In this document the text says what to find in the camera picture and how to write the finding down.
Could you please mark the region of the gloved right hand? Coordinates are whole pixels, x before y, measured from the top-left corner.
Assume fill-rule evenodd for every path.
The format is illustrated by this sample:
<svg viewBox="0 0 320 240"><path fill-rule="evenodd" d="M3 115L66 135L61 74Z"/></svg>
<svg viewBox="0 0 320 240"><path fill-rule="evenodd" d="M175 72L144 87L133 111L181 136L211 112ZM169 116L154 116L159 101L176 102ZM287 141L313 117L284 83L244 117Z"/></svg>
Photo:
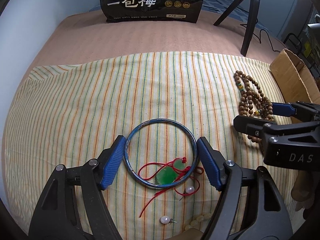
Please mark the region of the gloved right hand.
<svg viewBox="0 0 320 240"><path fill-rule="evenodd" d="M291 190L291 197L296 201L295 211L312 207L318 183L319 172L298 171Z"/></svg>

